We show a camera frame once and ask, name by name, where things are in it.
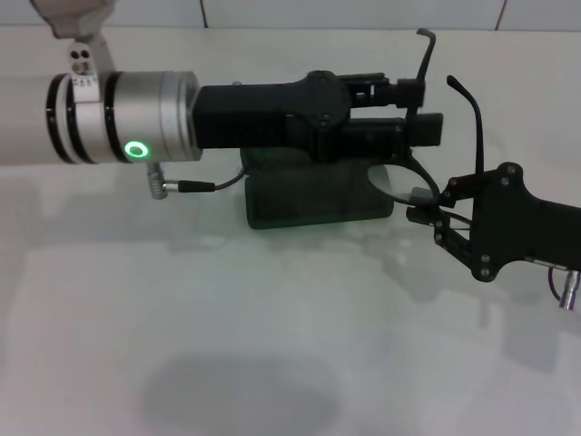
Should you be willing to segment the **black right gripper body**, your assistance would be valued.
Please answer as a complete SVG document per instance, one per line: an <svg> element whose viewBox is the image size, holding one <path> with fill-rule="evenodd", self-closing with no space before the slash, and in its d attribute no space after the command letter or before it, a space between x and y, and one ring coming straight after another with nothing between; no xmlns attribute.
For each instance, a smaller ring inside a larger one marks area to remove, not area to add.
<svg viewBox="0 0 581 436"><path fill-rule="evenodd" d="M578 207L536 198L516 163L503 163L483 176L469 236L474 278L491 282L513 262L580 270Z"/></svg>

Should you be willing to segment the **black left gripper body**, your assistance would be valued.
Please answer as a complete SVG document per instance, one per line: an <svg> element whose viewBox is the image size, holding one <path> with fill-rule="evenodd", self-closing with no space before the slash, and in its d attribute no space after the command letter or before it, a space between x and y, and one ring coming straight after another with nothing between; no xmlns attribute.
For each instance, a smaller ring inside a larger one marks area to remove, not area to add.
<svg viewBox="0 0 581 436"><path fill-rule="evenodd" d="M329 161L350 104L347 86L329 71L286 84L204 86L195 102L196 144L202 150L286 147Z"/></svg>

